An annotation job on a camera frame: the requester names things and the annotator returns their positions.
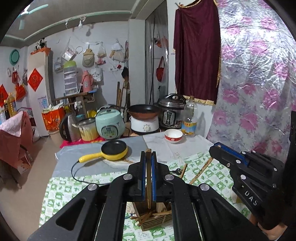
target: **white refrigerator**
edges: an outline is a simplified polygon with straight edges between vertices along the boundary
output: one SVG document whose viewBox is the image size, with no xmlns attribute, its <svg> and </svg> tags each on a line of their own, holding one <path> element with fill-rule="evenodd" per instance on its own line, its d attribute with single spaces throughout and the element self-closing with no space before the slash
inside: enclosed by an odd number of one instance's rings
<svg viewBox="0 0 296 241">
<path fill-rule="evenodd" d="M 30 106 L 33 111 L 36 127 L 40 136 L 48 136 L 42 118 L 42 110 L 47 108 L 55 99 L 53 84 L 53 52 L 47 56 L 45 52 L 38 52 L 28 57 L 28 80 L 31 73 L 36 69 L 43 77 L 36 91 L 28 83 Z"/>
</svg>

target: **red patterned bowl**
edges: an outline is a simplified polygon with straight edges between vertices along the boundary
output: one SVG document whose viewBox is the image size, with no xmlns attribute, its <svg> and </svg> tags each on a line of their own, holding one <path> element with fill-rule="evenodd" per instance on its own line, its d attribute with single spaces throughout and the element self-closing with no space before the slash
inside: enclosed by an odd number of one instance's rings
<svg viewBox="0 0 296 241">
<path fill-rule="evenodd" d="M 177 129 L 168 129 L 165 131 L 165 139 L 170 143 L 178 143 L 182 139 L 183 133 Z"/>
</svg>

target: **maroon curtain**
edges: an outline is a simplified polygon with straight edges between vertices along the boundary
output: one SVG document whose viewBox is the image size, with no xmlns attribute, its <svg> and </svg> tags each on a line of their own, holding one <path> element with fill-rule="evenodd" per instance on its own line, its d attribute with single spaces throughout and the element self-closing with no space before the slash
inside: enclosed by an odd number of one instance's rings
<svg viewBox="0 0 296 241">
<path fill-rule="evenodd" d="M 220 25 L 214 0 L 176 10 L 174 49 L 178 94 L 216 103 L 220 66 Z"/>
</svg>

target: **tiled floor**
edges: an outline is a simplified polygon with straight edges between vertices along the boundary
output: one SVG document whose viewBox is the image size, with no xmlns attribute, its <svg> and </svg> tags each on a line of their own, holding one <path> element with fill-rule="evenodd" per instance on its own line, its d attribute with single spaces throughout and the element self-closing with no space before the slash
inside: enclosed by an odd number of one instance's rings
<svg viewBox="0 0 296 241">
<path fill-rule="evenodd" d="M 0 184 L 1 213 L 20 241 L 26 241 L 38 228 L 41 204 L 56 165 L 57 151 L 59 148 L 50 138 L 41 138 L 34 144 L 32 169 L 18 178 L 22 189 L 18 189 L 13 180 Z"/>
</svg>

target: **red diamond decoration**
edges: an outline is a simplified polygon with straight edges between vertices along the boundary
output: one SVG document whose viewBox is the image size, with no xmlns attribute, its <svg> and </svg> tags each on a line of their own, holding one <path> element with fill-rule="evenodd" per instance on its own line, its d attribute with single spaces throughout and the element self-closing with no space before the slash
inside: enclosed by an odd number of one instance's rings
<svg viewBox="0 0 296 241">
<path fill-rule="evenodd" d="M 42 80 L 43 77 L 41 76 L 41 74 L 39 74 L 39 72 L 34 69 L 28 79 L 28 84 L 32 87 L 34 91 L 36 91 Z"/>
<path fill-rule="evenodd" d="M 5 88 L 4 88 L 4 86 L 1 85 L 1 87 L 0 87 L 0 106 L 1 106 L 1 107 L 3 107 L 3 105 L 4 105 L 4 100 L 6 100 L 7 97 L 8 97 L 8 94 L 7 94 L 7 92 L 6 92 Z"/>
</svg>

